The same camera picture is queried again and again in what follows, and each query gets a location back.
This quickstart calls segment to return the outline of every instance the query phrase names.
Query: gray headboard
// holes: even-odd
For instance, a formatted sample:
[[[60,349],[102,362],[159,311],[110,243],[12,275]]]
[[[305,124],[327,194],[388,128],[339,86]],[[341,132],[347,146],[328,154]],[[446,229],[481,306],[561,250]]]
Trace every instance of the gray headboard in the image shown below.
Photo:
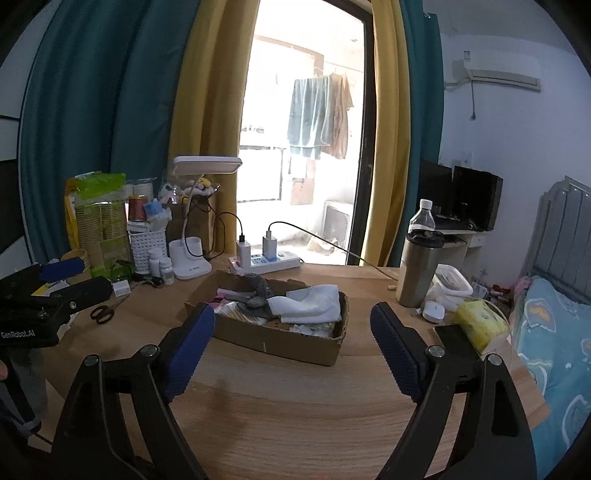
[[[539,275],[570,299],[591,303],[591,188],[565,177],[540,199],[522,274]]]

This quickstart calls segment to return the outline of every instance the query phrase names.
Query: electrical wire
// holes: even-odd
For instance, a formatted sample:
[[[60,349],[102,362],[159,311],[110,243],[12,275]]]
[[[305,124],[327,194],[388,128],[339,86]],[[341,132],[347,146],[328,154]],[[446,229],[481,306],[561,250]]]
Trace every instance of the electrical wire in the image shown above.
[[[276,222],[271,222],[271,223],[269,224],[269,228],[267,228],[267,230],[271,230],[271,226],[272,226],[272,225],[275,225],[276,223],[283,223],[284,225],[289,225],[289,226],[292,226],[293,228],[297,228],[298,230],[301,230],[302,232],[305,232],[305,233],[307,233],[308,235],[311,235],[311,236],[313,236],[313,237],[316,237],[318,240],[322,240],[323,242],[326,242],[327,244],[329,244],[329,245],[332,245],[333,247],[335,247],[335,248],[338,248],[339,250],[342,250],[343,252],[345,252],[345,253],[348,253],[349,255],[353,255],[355,258],[358,258],[359,260],[361,260],[361,261],[363,261],[363,262],[367,263],[367,264],[368,264],[370,267],[373,267],[373,268],[375,268],[375,269],[376,269],[378,272],[380,272],[382,275],[385,275],[385,276],[386,276],[386,277],[388,277],[389,279],[391,279],[391,280],[395,280],[395,281],[398,281],[398,278],[397,278],[397,277],[394,277],[393,275],[390,275],[390,274],[386,273],[385,271],[381,270],[379,267],[376,267],[375,265],[372,265],[372,264],[371,264],[371,263],[369,263],[369,262],[368,262],[366,259],[364,259],[364,258],[360,257],[359,255],[357,255],[357,254],[354,254],[353,252],[350,252],[350,251],[349,251],[349,250],[347,250],[346,248],[340,247],[340,246],[338,246],[337,244],[332,244],[332,243],[330,243],[330,242],[326,241],[326,240],[325,240],[324,238],[322,238],[321,236],[318,236],[318,235],[316,235],[315,233],[309,232],[308,230],[306,230],[306,229],[304,229],[304,228],[302,228],[302,227],[300,227],[300,226],[294,225],[293,223],[289,223],[289,222],[282,222],[282,221],[278,220],[278,221],[276,221]]]
[[[48,440],[48,439],[46,439],[46,438],[45,438],[43,435],[40,435],[40,434],[38,434],[38,433],[33,433],[33,435],[34,435],[35,437],[37,437],[38,439],[40,439],[40,440],[43,440],[43,441],[44,441],[46,444],[48,444],[49,446],[52,446],[52,445],[53,445],[53,442],[52,442],[51,440]]]
[[[221,212],[221,213],[217,213],[215,211],[215,209],[212,207],[212,204],[209,202],[209,198],[207,198],[205,202],[203,202],[203,201],[200,202],[199,200],[197,201],[197,203],[191,203],[189,205],[189,207],[187,208],[187,213],[186,213],[186,216],[185,216],[185,220],[188,221],[189,214],[191,212],[191,207],[192,206],[196,206],[197,209],[199,211],[203,212],[203,213],[213,212],[213,214],[214,214],[214,218],[213,218],[213,226],[214,226],[214,229],[213,229],[212,247],[211,247],[211,249],[209,249],[209,251],[204,252],[201,255],[195,255],[189,249],[189,244],[187,243],[187,237],[186,237],[186,235],[184,237],[185,247],[187,248],[187,252],[189,253],[189,255],[191,255],[192,257],[195,257],[195,258],[204,258],[205,260],[210,261],[210,260],[213,260],[214,258],[217,258],[217,257],[223,255],[226,252],[225,247],[224,247],[224,249],[222,250],[221,253],[218,253],[217,255],[215,255],[213,257],[206,257],[205,256],[205,255],[211,254],[213,252],[213,249],[215,248],[215,243],[216,243],[216,229],[215,229],[215,224],[216,224],[216,222],[219,221],[222,224],[222,228],[223,228],[223,244],[225,246],[226,245],[226,224],[223,222],[221,216],[223,214],[227,213],[227,214],[230,214],[230,215],[233,215],[234,217],[236,217],[237,220],[238,220],[238,222],[240,223],[241,235],[243,236],[242,221],[236,216],[235,213],[232,213],[232,212]],[[201,203],[205,203],[207,205],[207,209],[205,209],[205,210],[202,209],[201,206],[200,206]]]
[[[476,120],[476,106],[474,104],[474,82],[470,82],[470,87],[472,88],[472,116],[470,120]]]

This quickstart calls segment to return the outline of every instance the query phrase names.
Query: teal curtain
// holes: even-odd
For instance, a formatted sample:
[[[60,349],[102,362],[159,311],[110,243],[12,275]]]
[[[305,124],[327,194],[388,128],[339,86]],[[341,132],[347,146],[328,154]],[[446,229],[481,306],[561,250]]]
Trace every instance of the teal curtain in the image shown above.
[[[199,0],[152,0],[129,57],[113,132],[111,170],[157,178],[168,160],[174,99]]]
[[[38,262],[69,249],[68,178],[92,170],[162,172],[198,6],[199,0],[62,0],[37,51],[21,123],[22,202]],[[137,155],[124,135],[136,142]]]
[[[443,127],[443,58],[439,23],[423,12],[421,0],[400,0],[407,39],[410,75],[411,145],[404,211],[388,260],[400,265],[404,237],[417,205],[418,169],[421,160],[437,163]]]

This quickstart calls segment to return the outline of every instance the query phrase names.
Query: desk lamp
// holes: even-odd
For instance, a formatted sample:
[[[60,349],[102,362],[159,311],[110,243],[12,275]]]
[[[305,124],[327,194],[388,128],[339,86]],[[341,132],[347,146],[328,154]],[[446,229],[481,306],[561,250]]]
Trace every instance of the desk lamp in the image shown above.
[[[238,157],[176,157],[170,171],[176,177],[202,177],[206,174],[234,173],[242,165]],[[201,239],[196,236],[186,237],[189,209],[193,200],[193,190],[189,195],[189,201],[184,209],[183,231],[179,240],[173,240],[168,244],[170,258],[173,262],[174,276],[179,280],[189,280],[200,277],[212,270],[211,264],[203,258]]]

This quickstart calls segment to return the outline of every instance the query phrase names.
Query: scissors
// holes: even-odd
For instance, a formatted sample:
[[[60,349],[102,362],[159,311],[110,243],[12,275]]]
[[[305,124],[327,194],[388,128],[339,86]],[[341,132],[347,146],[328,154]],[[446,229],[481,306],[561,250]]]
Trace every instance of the scissors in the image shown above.
[[[107,322],[110,322],[113,316],[115,315],[115,309],[123,303],[124,300],[127,299],[129,295],[122,298],[121,300],[117,301],[113,306],[109,307],[107,305],[101,305],[92,312],[90,312],[90,318],[93,319],[99,325],[104,325]]]

